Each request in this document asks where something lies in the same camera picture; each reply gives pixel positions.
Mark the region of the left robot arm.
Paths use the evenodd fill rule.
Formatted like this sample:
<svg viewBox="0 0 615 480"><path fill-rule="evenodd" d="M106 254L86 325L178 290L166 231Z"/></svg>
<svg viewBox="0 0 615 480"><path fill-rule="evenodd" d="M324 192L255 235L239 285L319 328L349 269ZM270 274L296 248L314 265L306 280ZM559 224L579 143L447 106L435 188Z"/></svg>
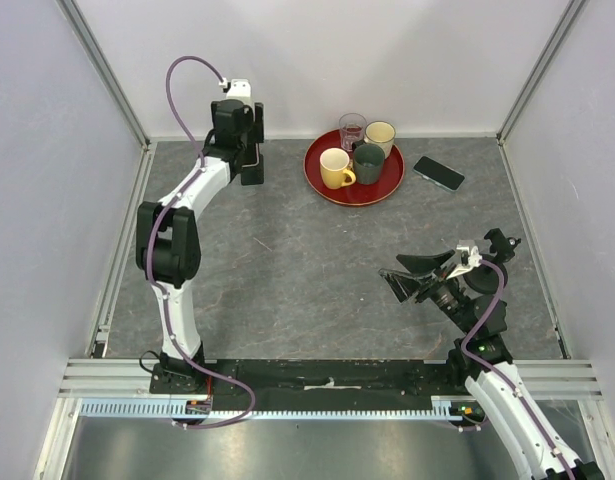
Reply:
<svg viewBox="0 0 615 480"><path fill-rule="evenodd" d="M264 141L263 104L214 101L211 120L191 171L172 192L157 202L142 202L137 210L136 264L156 295L163 327L150 384L157 394L208 392L211 375L190 290L201 264L198 219L235 178L244 185L264 181L259 152Z"/></svg>

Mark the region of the cream cased phone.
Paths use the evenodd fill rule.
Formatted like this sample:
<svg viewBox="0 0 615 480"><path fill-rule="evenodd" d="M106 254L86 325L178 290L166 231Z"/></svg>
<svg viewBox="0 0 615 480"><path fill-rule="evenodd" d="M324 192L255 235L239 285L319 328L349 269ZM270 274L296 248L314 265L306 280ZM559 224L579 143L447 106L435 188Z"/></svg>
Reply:
<svg viewBox="0 0 615 480"><path fill-rule="evenodd" d="M260 167L260 147L257 142L247 145L246 160L243 164L243 170L253 172Z"/></svg>

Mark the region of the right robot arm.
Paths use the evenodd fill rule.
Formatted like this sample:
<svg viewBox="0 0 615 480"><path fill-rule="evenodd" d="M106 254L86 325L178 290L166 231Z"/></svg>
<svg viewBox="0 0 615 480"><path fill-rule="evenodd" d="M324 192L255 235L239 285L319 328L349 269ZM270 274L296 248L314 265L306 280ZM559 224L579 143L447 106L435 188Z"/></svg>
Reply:
<svg viewBox="0 0 615 480"><path fill-rule="evenodd" d="M507 349L505 273L478 248L459 247L437 256L401 255L403 271L379 275L399 302L431 300L465 336L448 354L445 381L470 393L506 447L520 479L602 479L594 461L568 446L533 400Z"/></svg>

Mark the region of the black folding phone stand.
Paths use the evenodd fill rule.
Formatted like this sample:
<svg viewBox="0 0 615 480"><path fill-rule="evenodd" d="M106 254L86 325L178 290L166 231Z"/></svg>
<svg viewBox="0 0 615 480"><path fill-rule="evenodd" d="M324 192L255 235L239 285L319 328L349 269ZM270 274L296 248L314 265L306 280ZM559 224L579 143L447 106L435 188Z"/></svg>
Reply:
<svg viewBox="0 0 615 480"><path fill-rule="evenodd" d="M243 186L255 186L262 185L265 180L264 173L264 156L260 152L260 167L258 170L254 170L253 172L244 171L241 168L240 171L240 181Z"/></svg>

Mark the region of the black round base phone holder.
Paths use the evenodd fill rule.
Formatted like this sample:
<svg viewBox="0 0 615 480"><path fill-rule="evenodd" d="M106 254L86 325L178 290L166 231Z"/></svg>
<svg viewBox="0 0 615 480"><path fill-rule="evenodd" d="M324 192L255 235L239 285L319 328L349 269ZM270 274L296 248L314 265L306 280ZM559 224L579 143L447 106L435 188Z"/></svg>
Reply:
<svg viewBox="0 0 615 480"><path fill-rule="evenodd" d="M503 274L503 285L508 283L505 264L515 256L515 249L521 243L520 238L506 236L499 228L491 229L484 236L490 242L489 252L482 254L482 259L494 264ZM488 265L480 265L464 275L468 287L479 294L493 295L499 287L498 274Z"/></svg>

